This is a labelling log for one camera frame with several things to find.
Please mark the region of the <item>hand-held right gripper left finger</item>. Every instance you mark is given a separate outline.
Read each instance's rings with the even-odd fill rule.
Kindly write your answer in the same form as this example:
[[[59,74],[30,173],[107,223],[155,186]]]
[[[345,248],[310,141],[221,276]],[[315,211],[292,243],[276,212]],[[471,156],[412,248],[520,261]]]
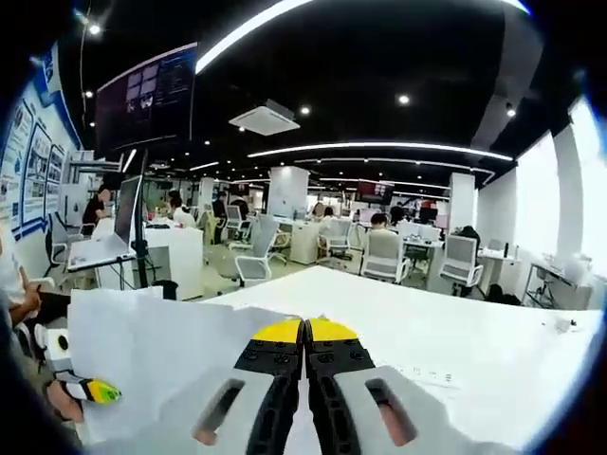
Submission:
[[[303,322],[260,330],[230,368],[204,372],[158,418],[91,454],[282,454],[299,404]]]

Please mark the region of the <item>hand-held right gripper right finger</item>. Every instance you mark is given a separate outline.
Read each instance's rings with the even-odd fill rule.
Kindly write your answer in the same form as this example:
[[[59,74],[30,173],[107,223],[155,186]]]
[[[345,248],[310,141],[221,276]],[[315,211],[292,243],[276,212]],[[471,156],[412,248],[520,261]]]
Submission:
[[[324,454],[510,454],[455,428],[445,405],[390,366],[376,366],[351,329],[304,328],[308,404]]]

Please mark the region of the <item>person's left hand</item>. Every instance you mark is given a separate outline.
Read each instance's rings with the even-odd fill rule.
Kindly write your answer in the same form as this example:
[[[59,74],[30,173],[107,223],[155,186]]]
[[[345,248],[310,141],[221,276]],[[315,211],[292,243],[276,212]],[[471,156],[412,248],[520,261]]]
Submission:
[[[83,423],[83,410],[80,403],[64,391],[61,381],[53,380],[49,382],[45,394],[49,405],[63,421],[71,421],[76,424]]]

